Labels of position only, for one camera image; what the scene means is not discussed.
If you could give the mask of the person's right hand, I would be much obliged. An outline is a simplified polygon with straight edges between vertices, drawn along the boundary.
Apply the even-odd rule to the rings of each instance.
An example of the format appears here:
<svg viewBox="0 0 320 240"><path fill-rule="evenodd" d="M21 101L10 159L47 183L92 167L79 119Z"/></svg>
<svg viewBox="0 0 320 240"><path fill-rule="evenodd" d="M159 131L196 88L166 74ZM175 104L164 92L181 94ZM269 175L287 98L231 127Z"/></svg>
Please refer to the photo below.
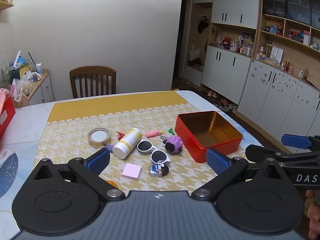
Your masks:
<svg viewBox="0 0 320 240"><path fill-rule="evenodd" d="M315 193L313 190L308 190L306 192L305 200L305 215L308 217L309 221L309 238L319 239L320 233L320 209L319 206L314 204Z"/></svg>

